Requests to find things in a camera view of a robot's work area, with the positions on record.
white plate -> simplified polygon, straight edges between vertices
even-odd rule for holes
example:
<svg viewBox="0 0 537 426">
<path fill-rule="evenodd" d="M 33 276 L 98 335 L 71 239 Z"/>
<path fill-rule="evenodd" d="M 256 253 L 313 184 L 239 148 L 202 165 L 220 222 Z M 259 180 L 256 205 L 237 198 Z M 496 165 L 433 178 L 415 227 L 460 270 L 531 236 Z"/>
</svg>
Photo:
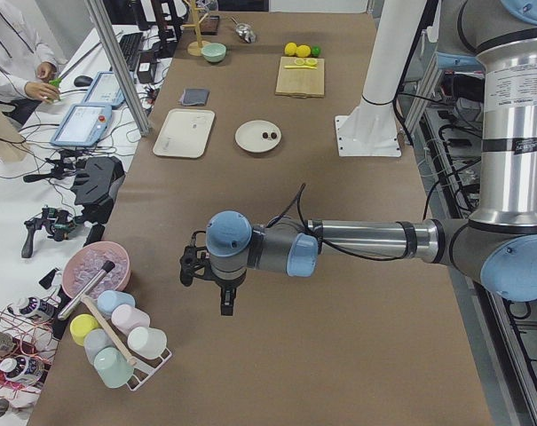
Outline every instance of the white plate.
<svg viewBox="0 0 537 426">
<path fill-rule="evenodd" d="M 268 134 L 268 138 L 263 138 L 263 133 Z M 253 120 L 245 122 L 234 134 L 236 143 L 245 151 L 250 153 L 265 153 L 275 148 L 282 138 L 280 129 L 276 124 L 265 120 Z"/>
<path fill-rule="evenodd" d="M 199 158 L 205 152 L 215 113 L 201 109 L 172 109 L 155 141 L 154 154 Z"/>
</svg>

metal ladle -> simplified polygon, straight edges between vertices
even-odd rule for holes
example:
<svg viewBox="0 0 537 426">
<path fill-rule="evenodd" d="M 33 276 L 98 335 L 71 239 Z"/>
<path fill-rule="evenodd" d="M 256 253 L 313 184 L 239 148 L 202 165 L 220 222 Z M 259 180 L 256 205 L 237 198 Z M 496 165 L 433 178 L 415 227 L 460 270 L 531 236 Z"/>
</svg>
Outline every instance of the metal ladle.
<svg viewBox="0 0 537 426">
<path fill-rule="evenodd" d="M 252 27 L 249 24 L 239 22 L 234 17 L 231 17 L 231 20 L 236 24 L 236 34 L 244 40 L 246 43 L 254 43 L 257 40 L 257 35 L 252 31 Z"/>
</svg>

cutting board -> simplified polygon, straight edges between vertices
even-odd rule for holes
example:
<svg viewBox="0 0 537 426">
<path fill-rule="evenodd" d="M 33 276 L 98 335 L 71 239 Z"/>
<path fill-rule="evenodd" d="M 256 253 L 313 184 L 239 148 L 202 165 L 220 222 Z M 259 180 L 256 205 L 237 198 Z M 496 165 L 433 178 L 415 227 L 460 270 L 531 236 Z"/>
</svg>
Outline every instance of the cutting board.
<svg viewBox="0 0 537 426">
<path fill-rule="evenodd" d="M 325 94 L 325 60 L 318 58 L 317 69 L 286 69 L 286 65 L 294 65 L 288 56 L 280 58 L 276 94 L 296 96 L 300 98 L 323 98 Z"/>
</svg>

pink bowl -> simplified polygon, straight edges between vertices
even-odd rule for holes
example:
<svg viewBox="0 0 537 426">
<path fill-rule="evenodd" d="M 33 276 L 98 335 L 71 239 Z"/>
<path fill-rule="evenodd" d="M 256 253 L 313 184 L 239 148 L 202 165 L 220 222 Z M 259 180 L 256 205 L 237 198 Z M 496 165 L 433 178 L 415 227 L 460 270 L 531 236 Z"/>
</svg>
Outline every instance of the pink bowl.
<svg viewBox="0 0 537 426">
<path fill-rule="evenodd" d="M 89 292 L 89 296 L 96 299 L 105 290 L 124 290 L 130 279 L 128 253 L 118 243 L 99 241 L 81 248 L 67 262 L 62 281 L 67 296 L 75 297 L 106 260 L 113 261 L 116 267 Z"/>
</svg>

gray cloth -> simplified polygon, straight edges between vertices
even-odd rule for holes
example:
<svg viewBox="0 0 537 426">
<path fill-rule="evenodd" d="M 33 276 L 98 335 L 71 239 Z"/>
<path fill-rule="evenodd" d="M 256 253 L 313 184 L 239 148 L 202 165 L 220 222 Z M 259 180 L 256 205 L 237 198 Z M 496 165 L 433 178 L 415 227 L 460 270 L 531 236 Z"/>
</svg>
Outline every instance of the gray cloth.
<svg viewBox="0 0 537 426">
<path fill-rule="evenodd" d="M 181 98 L 179 98 L 179 103 L 184 107 L 205 105 L 208 97 L 208 89 L 185 89 Z"/>
</svg>

